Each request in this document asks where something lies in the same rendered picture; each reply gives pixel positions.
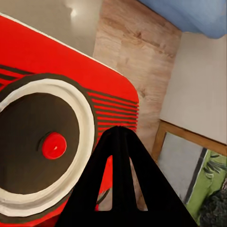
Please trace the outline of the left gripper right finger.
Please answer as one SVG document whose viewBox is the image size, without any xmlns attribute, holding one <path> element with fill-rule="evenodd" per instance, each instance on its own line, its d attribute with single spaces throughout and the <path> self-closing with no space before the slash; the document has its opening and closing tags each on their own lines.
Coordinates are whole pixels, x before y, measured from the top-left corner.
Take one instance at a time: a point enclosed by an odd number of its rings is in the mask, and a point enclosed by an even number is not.
<svg viewBox="0 0 227 227">
<path fill-rule="evenodd" d="M 126 227 L 199 227 L 136 133 L 118 127 Z M 137 208 L 130 160 L 148 211 Z"/>
</svg>

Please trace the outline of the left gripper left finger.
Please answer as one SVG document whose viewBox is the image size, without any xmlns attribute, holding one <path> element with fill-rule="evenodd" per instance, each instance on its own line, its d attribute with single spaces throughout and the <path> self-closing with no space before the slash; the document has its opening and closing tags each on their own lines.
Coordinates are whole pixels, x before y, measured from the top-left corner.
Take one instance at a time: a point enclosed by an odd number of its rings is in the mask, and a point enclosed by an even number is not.
<svg viewBox="0 0 227 227">
<path fill-rule="evenodd" d="M 110 211 L 95 211 L 107 159 L 113 156 Z M 55 227 L 126 227 L 119 127 L 103 132 Z"/>
</svg>

